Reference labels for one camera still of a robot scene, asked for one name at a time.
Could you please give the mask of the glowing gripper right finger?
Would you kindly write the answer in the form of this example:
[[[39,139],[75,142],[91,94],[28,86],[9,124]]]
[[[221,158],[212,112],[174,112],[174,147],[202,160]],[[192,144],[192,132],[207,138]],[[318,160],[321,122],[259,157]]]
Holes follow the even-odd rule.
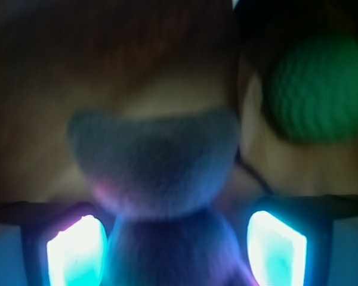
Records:
[[[261,198],[246,247],[258,285],[358,285],[358,195]]]

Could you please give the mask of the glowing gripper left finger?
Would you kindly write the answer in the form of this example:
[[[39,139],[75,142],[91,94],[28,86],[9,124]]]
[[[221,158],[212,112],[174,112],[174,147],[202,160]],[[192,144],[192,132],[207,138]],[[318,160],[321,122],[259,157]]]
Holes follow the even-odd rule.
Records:
[[[100,285],[106,244],[90,203],[0,203],[0,285]]]

